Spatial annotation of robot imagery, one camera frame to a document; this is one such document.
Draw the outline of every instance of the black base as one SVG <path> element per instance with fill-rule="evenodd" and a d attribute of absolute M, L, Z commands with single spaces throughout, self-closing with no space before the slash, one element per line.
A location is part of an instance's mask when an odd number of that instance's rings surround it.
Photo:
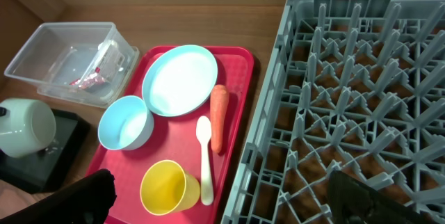
<path fill-rule="evenodd" d="M 90 130 L 90 125 L 77 114 L 52 111 L 56 116 L 56 137 L 47 148 L 22 158 L 0 151 L 0 179 L 27 193 L 59 189 Z"/>

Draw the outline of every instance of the orange carrot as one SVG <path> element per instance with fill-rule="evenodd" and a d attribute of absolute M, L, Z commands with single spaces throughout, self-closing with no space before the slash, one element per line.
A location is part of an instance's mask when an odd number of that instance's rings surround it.
<path fill-rule="evenodd" d="M 211 149 L 215 153 L 223 148 L 224 119 L 229 104 L 229 91 L 224 85 L 216 85 L 210 94 Z"/>

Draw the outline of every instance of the white spoon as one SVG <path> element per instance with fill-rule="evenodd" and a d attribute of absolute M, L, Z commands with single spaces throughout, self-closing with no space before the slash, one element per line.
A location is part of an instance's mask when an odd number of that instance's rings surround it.
<path fill-rule="evenodd" d="M 210 120 L 201 116 L 196 125 L 196 137 L 201 143 L 201 202 L 208 206 L 213 202 L 213 184 L 209 163 Z"/>

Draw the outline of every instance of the red tray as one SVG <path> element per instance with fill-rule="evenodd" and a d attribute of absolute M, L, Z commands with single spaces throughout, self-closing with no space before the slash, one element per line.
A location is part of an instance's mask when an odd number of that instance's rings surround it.
<path fill-rule="evenodd" d="M 145 73 L 152 63 L 174 46 L 160 46 L 148 51 L 140 60 L 125 95 L 142 97 L 141 89 Z M 152 136 L 142 147 L 133 151 L 108 151 L 101 145 L 97 148 L 87 175 L 106 168 L 115 177 L 118 198 L 111 207 L 106 222 L 123 223 L 214 223 L 230 156 L 234 147 L 236 133 L 244 108 L 250 78 L 254 65 L 252 54 L 241 47 L 206 47 L 216 58 L 218 64 L 217 84 L 226 85 L 230 91 L 229 106 L 225 119 L 227 140 L 222 147 L 222 154 L 209 152 L 215 200 L 210 206 L 204 206 L 201 200 L 186 211 L 153 216 L 140 202 L 139 188 L 147 169 L 163 159 L 172 159 L 198 180 L 201 177 L 201 149 L 196 139 L 196 123 L 201 115 L 209 117 L 210 103 L 207 100 L 195 111 L 174 118 L 154 115 Z"/>

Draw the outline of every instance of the oval plate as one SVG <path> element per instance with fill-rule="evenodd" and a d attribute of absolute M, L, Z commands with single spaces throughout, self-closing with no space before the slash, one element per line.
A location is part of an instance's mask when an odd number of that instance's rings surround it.
<path fill-rule="evenodd" d="M 207 100 L 217 76 L 216 59 L 209 50 L 196 45 L 176 47 L 148 69 L 142 96 L 148 109 L 157 115 L 183 115 Z"/>

